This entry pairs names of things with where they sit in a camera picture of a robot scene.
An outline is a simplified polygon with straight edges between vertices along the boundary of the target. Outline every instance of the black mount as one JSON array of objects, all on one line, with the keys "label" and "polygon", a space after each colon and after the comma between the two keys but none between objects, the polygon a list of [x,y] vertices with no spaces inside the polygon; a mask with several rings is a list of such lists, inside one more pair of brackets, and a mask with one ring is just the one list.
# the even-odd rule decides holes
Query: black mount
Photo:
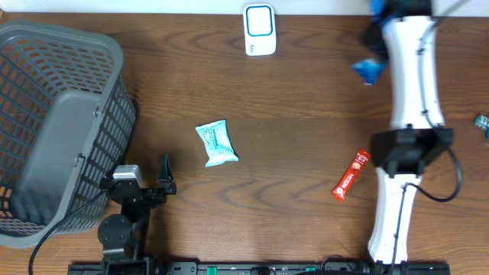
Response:
[{"label": "black mount", "polygon": [[110,215],[99,226],[99,240],[104,258],[100,264],[103,275],[158,275],[155,259],[144,253],[150,213],[176,193],[175,180],[165,154],[158,177],[158,188],[141,188],[137,178],[106,177],[100,189],[121,205],[121,214]]},{"label": "black mount", "polygon": [[424,169],[452,145],[453,130],[446,128],[400,129],[374,134],[372,162],[391,178],[396,174],[423,174]]}]

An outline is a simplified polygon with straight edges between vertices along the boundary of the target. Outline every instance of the white wall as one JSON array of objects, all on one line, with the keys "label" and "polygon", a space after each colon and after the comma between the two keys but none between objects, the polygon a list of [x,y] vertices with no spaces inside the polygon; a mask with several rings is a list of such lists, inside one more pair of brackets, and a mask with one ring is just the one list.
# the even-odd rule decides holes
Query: white wall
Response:
[{"label": "white wall", "polygon": [[[458,0],[434,0],[436,13]],[[279,15],[368,15],[370,0],[0,0],[4,11],[240,14],[266,2]],[[489,0],[471,0],[454,16],[489,17]]]}]

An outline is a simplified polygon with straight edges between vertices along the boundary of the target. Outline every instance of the green object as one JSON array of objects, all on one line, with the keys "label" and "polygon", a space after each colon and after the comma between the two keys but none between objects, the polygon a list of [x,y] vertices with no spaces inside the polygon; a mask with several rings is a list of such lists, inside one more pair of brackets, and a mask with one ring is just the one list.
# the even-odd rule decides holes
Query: green object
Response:
[{"label": "green object", "polygon": [[207,267],[207,275],[217,275],[217,267]]},{"label": "green object", "polygon": [[474,125],[479,127],[480,129],[487,129],[489,128],[489,118],[487,118],[486,116],[484,115],[479,115],[475,121],[474,121]]}]

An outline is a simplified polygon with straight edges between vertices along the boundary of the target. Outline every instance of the white power adapter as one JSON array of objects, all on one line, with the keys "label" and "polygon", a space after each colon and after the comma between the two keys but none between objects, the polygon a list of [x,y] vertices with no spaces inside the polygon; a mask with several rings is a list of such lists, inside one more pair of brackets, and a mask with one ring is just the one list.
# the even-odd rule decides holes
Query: white power adapter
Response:
[{"label": "white power adapter", "polygon": [[269,4],[247,5],[243,10],[244,44],[248,56],[268,55],[277,48],[274,8]]}]

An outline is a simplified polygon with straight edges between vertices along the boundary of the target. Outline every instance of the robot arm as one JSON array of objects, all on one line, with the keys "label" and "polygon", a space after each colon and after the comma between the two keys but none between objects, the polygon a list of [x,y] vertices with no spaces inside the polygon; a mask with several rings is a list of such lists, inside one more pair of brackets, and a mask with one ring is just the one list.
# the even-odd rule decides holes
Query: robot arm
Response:
[{"label": "robot arm", "polygon": [[[376,263],[392,264],[398,222],[395,264],[407,261],[416,189],[406,188],[403,194],[403,187],[406,183],[418,186],[424,166],[452,143],[452,130],[437,128],[445,122],[436,90],[435,31],[427,32],[434,23],[429,16],[408,16],[389,20],[382,27],[393,79],[393,112],[392,131],[376,134],[371,142],[379,189],[368,250]],[[421,53],[422,38],[426,43]]]}]

